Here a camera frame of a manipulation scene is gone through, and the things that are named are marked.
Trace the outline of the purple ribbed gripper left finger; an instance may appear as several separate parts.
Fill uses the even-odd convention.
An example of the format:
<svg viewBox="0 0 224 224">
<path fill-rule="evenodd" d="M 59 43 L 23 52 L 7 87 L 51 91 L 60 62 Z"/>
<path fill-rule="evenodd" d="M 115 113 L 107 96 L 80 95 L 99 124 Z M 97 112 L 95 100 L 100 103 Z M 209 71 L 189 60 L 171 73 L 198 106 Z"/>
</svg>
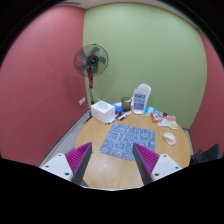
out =
<svg viewBox="0 0 224 224">
<path fill-rule="evenodd" d="M 58 153 L 42 169 L 79 186 L 86 186 L 83 180 L 89 159 L 92 154 L 92 143 L 89 142 L 67 154 Z"/>
</svg>

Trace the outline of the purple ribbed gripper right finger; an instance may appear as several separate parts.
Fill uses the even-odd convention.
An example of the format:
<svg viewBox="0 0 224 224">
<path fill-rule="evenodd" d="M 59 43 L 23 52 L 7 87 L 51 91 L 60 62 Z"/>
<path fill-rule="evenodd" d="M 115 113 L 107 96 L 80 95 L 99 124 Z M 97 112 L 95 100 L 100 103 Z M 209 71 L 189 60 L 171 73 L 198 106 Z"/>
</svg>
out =
<svg viewBox="0 0 224 224">
<path fill-rule="evenodd" d="M 182 169 L 182 167 L 167 154 L 158 155 L 137 143 L 133 144 L 133 155 L 144 185 L 150 184 Z"/>
</svg>

